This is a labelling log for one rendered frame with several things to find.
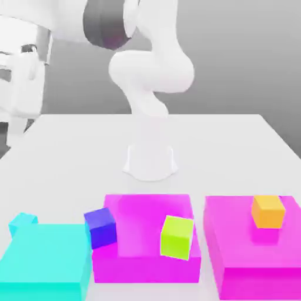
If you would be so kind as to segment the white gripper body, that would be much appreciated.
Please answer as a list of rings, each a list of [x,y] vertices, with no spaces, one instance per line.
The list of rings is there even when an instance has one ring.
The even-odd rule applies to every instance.
[[[44,63],[37,56],[0,56],[0,71],[11,75],[10,81],[0,78],[0,122],[37,118],[43,104]]]

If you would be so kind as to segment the small cyan cube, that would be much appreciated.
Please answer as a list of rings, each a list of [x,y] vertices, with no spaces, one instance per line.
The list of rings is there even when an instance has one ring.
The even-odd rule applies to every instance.
[[[14,237],[17,230],[28,224],[38,223],[38,217],[29,213],[19,213],[12,221],[9,222],[8,227],[11,237]]]

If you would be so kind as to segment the small blue cube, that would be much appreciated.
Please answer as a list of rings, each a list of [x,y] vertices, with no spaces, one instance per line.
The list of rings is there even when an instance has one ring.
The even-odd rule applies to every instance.
[[[116,221],[109,208],[87,212],[84,218],[93,250],[117,242]]]

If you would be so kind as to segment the small lime green cube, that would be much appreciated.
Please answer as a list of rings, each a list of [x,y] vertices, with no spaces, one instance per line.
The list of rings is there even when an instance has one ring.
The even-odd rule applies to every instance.
[[[193,227],[193,219],[167,215],[160,233],[160,254],[189,260]]]

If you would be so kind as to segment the small orange cube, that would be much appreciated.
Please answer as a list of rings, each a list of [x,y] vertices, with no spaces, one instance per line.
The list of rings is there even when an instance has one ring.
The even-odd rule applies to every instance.
[[[258,229],[281,229],[286,209],[276,195],[255,195],[251,215]]]

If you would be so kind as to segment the large cyan box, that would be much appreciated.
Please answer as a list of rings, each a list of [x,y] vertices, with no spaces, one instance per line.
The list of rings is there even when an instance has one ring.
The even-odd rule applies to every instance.
[[[24,226],[0,259],[0,301],[85,301],[91,269],[85,225]]]

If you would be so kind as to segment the large magenta box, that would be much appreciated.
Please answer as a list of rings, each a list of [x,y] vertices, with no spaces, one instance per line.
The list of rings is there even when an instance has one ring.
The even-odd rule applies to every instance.
[[[189,260],[160,254],[160,233],[167,215],[193,219],[189,195],[106,195],[116,221],[117,242],[93,250],[96,283],[197,283],[201,252],[193,230]]]
[[[259,229],[252,196],[207,196],[203,228],[219,298],[301,301],[301,207],[282,196],[281,229]]]

